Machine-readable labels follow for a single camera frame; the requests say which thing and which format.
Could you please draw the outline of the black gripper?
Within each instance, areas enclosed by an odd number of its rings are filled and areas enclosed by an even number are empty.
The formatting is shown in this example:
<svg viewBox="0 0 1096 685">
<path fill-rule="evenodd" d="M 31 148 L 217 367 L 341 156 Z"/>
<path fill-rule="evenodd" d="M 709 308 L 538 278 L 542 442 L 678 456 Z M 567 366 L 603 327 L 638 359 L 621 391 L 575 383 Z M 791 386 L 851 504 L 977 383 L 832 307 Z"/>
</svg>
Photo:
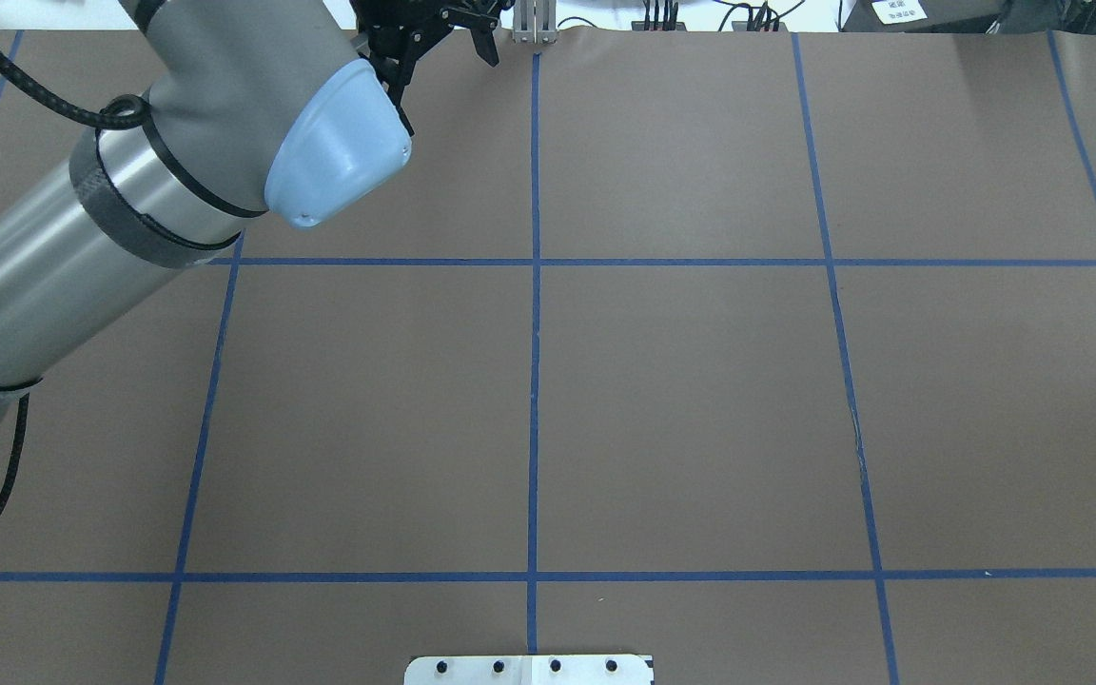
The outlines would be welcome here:
<svg viewBox="0 0 1096 685">
<path fill-rule="evenodd" d="M 469 30 L 476 55 L 491 67 L 499 65 L 495 33 L 501 3 L 450 3 L 449 22 L 442 18 L 444 5 L 444 1 L 354 1 L 359 34 L 369 38 L 369 62 L 410 136 L 415 130 L 401 100 L 416 62 L 452 26 Z"/>
</svg>

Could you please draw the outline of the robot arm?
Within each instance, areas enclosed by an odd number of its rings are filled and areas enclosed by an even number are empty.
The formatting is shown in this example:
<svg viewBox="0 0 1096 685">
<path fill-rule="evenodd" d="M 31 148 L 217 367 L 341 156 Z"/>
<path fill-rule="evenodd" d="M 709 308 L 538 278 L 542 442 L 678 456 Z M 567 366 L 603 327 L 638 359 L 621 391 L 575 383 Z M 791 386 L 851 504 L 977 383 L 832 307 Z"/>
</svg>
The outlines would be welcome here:
<svg viewBox="0 0 1096 685">
<path fill-rule="evenodd" d="M 454 28 L 499 61 L 509 1 L 127 1 L 164 61 L 141 94 L 79 109 L 0 52 L 0 75 L 83 127 L 0 217 L 0 421 L 45 373 L 269 212 L 313 228 L 400 173 L 401 96 Z"/>
</svg>

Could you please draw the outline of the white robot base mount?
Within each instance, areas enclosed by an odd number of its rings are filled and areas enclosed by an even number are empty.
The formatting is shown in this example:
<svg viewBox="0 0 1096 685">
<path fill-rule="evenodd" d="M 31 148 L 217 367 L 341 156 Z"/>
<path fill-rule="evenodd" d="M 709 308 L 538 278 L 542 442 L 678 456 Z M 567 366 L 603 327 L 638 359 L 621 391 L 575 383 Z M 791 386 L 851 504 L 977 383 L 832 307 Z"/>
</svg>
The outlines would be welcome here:
<svg viewBox="0 0 1096 685">
<path fill-rule="evenodd" d="M 654 684 L 651 657 L 633 654 L 416 657 L 404 684 Z"/>
</svg>

